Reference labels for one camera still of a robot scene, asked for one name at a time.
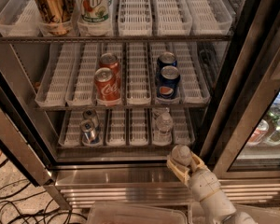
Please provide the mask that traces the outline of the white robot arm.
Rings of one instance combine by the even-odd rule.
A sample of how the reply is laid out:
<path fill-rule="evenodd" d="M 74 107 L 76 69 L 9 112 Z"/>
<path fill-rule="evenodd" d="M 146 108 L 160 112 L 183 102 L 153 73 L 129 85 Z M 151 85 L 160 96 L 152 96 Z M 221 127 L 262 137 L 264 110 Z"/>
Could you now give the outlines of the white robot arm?
<path fill-rule="evenodd" d="M 200 204 L 206 224 L 258 224 L 248 213 L 236 210 L 216 175 L 191 151 L 186 156 L 171 152 L 167 166 Z"/>

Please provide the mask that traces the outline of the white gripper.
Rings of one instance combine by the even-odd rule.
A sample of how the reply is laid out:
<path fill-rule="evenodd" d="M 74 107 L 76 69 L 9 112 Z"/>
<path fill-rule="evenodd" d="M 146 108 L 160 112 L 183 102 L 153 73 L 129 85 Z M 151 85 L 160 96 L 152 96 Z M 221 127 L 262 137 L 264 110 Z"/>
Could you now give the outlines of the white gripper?
<path fill-rule="evenodd" d="M 175 161 L 168 160 L 167 167 L 185 185 L 189 184 L 192 196 L 197 202 L 213 202 L 220 197 L 221 190 L 218 179 L 203 160 L 195 153 L 191 153 L 190 169 L 193 174 L 189 178 L 189 168 Z"/>

